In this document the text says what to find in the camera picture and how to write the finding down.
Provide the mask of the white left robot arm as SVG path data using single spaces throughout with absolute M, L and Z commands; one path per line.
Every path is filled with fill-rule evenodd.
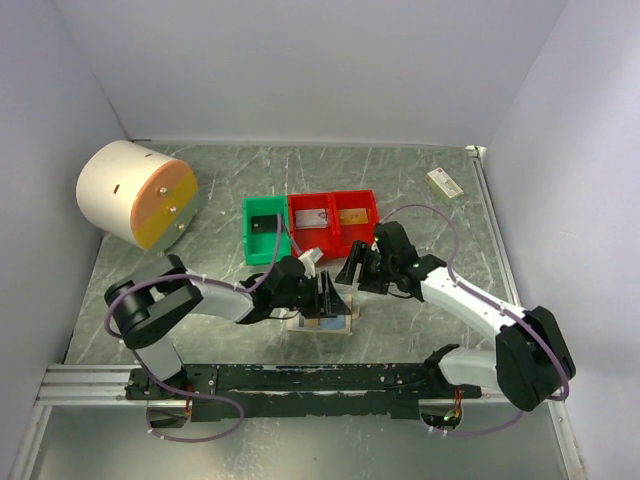
M 329 274 L 316 271 L 320 257 L 317 248 L 284 256 L 266 272 L 230 284 L 199 275 L 170 254 L 106 290 L 105 326 L 150 371 L 152 389 L 173 399 L 184 392 L 187 375 L 168 333 L 192 312 L 240 325 L 272 319 L 276 310 L 305 320 L 350 315 Z

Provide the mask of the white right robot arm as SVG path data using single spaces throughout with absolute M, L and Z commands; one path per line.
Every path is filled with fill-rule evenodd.
M 550 310 L 502 301 L 457 275 L 444 260 L 419 255 L 396 221 L 377 224 L 373 239 L 372 244 L 353 243 L 337 283 L 380 295 L 395 286 L 454 315 L 490 345 L 472 350 L 450 344 L 433 352 L 424 362 L 431 395 L 443 398 L 461 385 L 499 390 L 526 412 L 567 398 L 576 367 Z

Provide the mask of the tan card holder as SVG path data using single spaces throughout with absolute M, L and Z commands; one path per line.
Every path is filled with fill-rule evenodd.
M 360 309 L 354 304 L 352 294 L 342 295 L 341 298 L 349 307 L 350 314 L 328 318 L 304 318 L 296 314 L 286 321 L 286 330 L 299 333 L 351 334 L 353 321 L 358 319 Z

